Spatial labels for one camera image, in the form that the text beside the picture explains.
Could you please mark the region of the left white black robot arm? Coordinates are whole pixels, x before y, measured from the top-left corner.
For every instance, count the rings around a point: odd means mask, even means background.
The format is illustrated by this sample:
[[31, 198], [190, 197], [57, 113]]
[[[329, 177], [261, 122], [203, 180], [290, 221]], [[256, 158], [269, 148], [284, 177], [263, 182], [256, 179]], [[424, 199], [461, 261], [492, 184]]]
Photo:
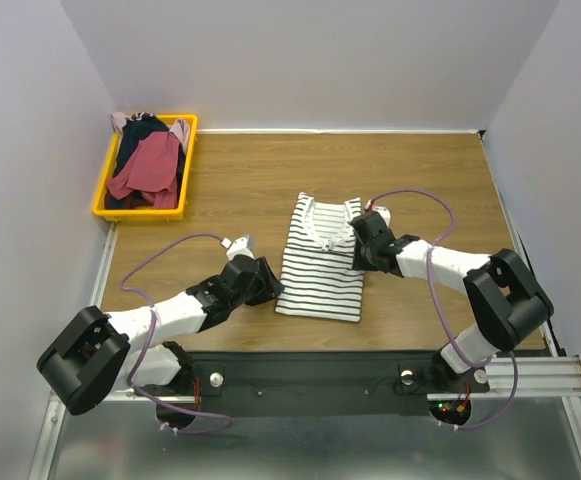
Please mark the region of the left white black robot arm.
[[152, 306], [109, 313], [97, 306], [81, 309], [36, 368], [71, 414], [84, 414], [128, 386], [144, 348], [214, 328], [235, 309], [267, 303], [282, 291], [265, 258], [237, 255], [221, 273]]

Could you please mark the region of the black white striped tank top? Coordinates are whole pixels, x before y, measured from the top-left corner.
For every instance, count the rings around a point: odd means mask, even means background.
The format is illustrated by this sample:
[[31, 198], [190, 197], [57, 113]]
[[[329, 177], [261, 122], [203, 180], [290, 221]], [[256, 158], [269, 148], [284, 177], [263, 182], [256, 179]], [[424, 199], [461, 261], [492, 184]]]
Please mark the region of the black white striped tank top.
[[361, 213], [359, 198], [330, 204], [304, 192], [298, 195], [282, 253], [283, 291], [276, 313], [360, 321], [364, 273], [353, 268], [355, 235], [350, 222]]

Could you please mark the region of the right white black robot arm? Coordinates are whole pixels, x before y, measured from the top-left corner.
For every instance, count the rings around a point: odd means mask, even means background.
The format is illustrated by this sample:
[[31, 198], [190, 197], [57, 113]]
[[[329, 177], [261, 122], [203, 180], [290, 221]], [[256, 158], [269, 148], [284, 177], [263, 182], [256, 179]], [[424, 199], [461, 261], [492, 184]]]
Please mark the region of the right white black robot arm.
[[469, 301], [474, 323], [432, 357], [423, 373], [439, 390], [452, 390], [466, 373], [497, 353], [510, 353], [554, 314], [552, 301], [513, 250], [493, 255], [434, 246], [413, 235], [395, 237], [379, 212], [350, 222], [356, 245], [353, 268], [428, 282], [432, 296], [442, 285]]

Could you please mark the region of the maroon tank top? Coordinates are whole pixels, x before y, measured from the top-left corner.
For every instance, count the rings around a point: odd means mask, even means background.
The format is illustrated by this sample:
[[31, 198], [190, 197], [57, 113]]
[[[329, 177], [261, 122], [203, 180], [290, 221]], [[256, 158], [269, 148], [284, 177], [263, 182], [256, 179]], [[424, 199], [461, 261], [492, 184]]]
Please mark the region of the maroon tank top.
[[174, 209], [178, 205], [180, 147], [169, 132], [154, 132], [140, 140], [121, 171], [106, 182], [105, 206]]

